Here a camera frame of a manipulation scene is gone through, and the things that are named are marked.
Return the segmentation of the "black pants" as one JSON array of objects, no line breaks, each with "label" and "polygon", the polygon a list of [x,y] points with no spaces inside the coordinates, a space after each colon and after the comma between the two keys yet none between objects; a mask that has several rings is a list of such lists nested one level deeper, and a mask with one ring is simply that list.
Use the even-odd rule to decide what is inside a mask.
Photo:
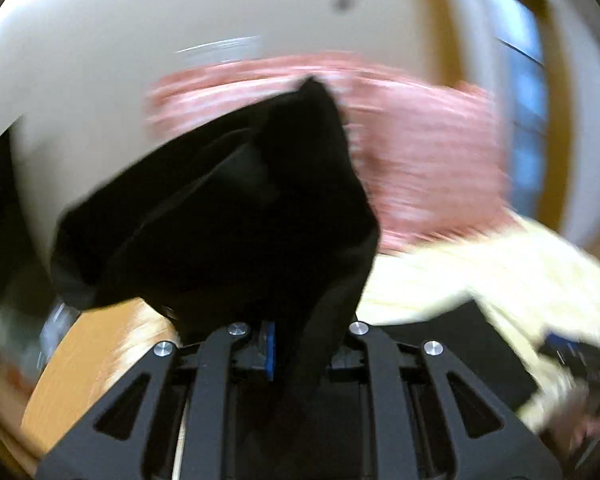
[{"label": "black pants", "polygon": [[[248,324],[264,367],[230,369],[221,479],[328,479],[328,370],[378,234],[336,105],[309,79],[164,144],[68,211],[52,275],[83,311],[145,300],[178,348]],[[447,334],[382,330],[439,341],[482,380]]]}]

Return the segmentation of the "wooden window frame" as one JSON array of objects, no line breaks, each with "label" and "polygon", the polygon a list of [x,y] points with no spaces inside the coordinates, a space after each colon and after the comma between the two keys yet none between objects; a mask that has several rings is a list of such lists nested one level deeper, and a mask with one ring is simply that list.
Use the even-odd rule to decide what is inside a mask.
[{"label": "wooden window frame", "polygon": [[573,119],[569,68],[548,0],[486,0],[506,67],[512,135],[510,201],[559,231],[565,220]]}]

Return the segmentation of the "clutter on side shelf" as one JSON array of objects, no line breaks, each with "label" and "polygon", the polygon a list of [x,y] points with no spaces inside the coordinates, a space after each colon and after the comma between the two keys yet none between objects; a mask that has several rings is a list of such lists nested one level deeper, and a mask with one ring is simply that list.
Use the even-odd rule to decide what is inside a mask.
[{"label": "clutter on side shelf", "polygon": [[0,292],[0,372],[33,388],[79,316],[56,294],[41,263],[22,266]]}]

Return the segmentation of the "black television screen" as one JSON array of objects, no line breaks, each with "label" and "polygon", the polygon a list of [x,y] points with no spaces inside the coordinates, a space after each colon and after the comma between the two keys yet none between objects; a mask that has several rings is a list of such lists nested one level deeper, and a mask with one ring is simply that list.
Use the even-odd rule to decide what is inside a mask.
[{"label": "black television screen", "polygon": [[0,135],[0,297],[16,273],[38,258],[16,183],[12,160],[14,132],[15,125],[11,125]]}]

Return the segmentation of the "pink polka dot rear pillow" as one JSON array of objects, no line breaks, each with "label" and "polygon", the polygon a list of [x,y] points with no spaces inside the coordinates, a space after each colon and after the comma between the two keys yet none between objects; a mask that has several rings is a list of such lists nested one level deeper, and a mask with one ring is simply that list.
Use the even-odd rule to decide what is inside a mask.
[{"label": "pink polka dot rear pillow", "polygon": [[365,79],[351,112],[362,124],[361,178],[381,252],[509,222],[498,116],[485,91]]}]

